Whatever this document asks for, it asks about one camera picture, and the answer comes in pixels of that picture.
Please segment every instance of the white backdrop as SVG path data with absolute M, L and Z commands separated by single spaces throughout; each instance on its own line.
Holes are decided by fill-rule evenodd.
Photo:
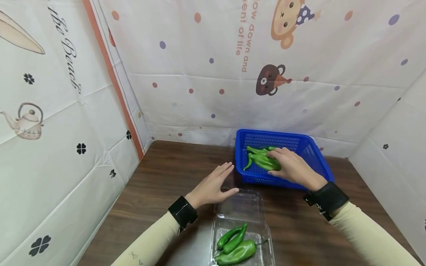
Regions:
M 421 0 L 95 2 L 157 140 L 256 128 L 347 157 L 426 68 Z
M 349 158 L 426 262 L 426 72 Z
M 143 117 L 123 112 L 80 0 L 1 0 L 0 60 L 0 265 L 75 265 L 149 132 L 130 133 Z

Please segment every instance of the green pepper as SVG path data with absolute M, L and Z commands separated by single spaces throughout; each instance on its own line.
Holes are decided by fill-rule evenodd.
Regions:
M 231 253 L 225 254 L 225 252 L 222 252 L 214 259 L 218 265 L 235 264 L 249 259 L 255 253 L 256 243 L 254 243 L 253 240 L 248 239 L 242 241 Z
M 265 154 L 268 153 L 267 149 L 258 150 L 258 149 L 252 148 L 250 146 L 246 146 L 246 149 L 249 153 L 252 153 L 252 154 L 263 154 L 263 155 L 265 155 Z
M 243 171 L 245 171 L 245 170 L 247 170 L 250 166 L 251 166 L 251 163 L 252 163 L 253 161 L 251 160 L 251 158 L 250 158 L 250 156 L 248 156 L 248 162 L 247 162 L 247 165 L 242 169 Z
M 226 243 L 223 246 L 223 252 L 225 254 L 231 253 L 241 243 L 241 241 L 244 239 L 245 229 L 246 228 L 247 228 L 247 223 L 245 223 L 242 226 L 240 232 L 238 232 L 238 234 L 236 235 L 236 237 L 234 237 L 231 241 L 229 241 L 228 243 Z
M 267 171 L 270 171 L 270 170 L 279 171 L 279 170 L 281 170 L 281 165 L 275 159 L 266 157 L 265 155 L 262 155 L 262 154 L 249 154 L 248 156 L 260 168 L 263 168 Z
M 224 234 L 219 241 L 217 241 L 217 248 L 222 249 L 223 246 L 228 243 L 228 241 L 233 237 L 236 233 L 241 231 L 242 227 L 236 227 L 232 230 L 229 230 L 226 234 Z

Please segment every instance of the bunny ear illustration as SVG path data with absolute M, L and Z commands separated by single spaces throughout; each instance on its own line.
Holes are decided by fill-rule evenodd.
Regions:
M 44 54 L 43 48 L 13 19 L 0 11 L 0 37 L 23 49 Z

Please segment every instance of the cartoon bear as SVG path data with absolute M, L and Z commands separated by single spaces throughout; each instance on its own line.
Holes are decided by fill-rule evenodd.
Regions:
M 281 48 L 288 49 L 293 44 L 293 32 L 297 26 L 314 18 L 315 14 L 305 5 L 305 0 L 278 0 L 272 18 L 271 36 L 281 41 Z
M 256 83 L 257 95 L 274 95 L 278 91 L 278 87 L 285 83 L 290 83 L 291 79 L 286 79 L 282 75 L 285 72 L 285 66 L 266 65 L 260 71 Z

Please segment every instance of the plastic clamshell container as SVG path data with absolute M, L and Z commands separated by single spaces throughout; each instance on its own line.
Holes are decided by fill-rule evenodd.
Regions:
M 320 149 L 308 135 L 261 131 L 253 129 L 239 129 L 235 138 L 235 167 L 244 183 L 263 184 L 269 186 L 285 187 L 289 189 L 304 189 L 299 184 L 294 184 L 279 177 L 272 176 L 254 162 L 251 167 L 243 171 L 247 165 L 248 155 L 246 147 L 255 149 L 272 147 L 286 147 L 302 157 L 305 162 L 327 181 L 334 182 L 333 173 L 327 164 Z
M 272 237 L 269 226 L 265 222 L 263 199 L 258 192 L 240 189 L 240 192 L 215 205 L 216 217 L 213 220 L 210 242 L 210 266 L 217 265 L 214 257 L 217 242 L 229 230 L 247 223 L 244 240 L 252 239 L 256 243 L 267 240 L 257 246 L 257 251 L 250 259 L 233 264 L 235 266 L 275 266 Z

